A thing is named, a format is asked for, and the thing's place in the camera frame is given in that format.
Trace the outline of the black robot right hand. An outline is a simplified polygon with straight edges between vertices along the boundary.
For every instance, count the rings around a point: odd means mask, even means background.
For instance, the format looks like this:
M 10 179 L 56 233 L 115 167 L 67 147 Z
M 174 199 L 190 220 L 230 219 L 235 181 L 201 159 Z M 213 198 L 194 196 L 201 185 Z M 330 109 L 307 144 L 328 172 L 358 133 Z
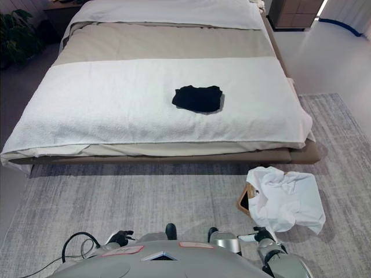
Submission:
M 263 239 L 270 239 L 273 242 L 277 241 L 274 233 L 271 233 L 266 227 L 255 226 L 253 232 L 247 235 L 239 235 L 237 239 L 244 242 L 261 242 Z

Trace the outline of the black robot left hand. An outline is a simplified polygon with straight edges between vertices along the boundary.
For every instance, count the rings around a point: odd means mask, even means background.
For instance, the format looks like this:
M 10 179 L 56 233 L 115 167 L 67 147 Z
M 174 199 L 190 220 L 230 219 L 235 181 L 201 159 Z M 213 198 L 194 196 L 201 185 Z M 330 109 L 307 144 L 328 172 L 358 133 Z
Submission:
M 134 238 L 132 238 L 133 234 L 133 231 L 118 231 L 111 236 L 108 242 L 117 243 L 120 247 L 123 247 L 128 244 L 129 240 L 134 240 Z

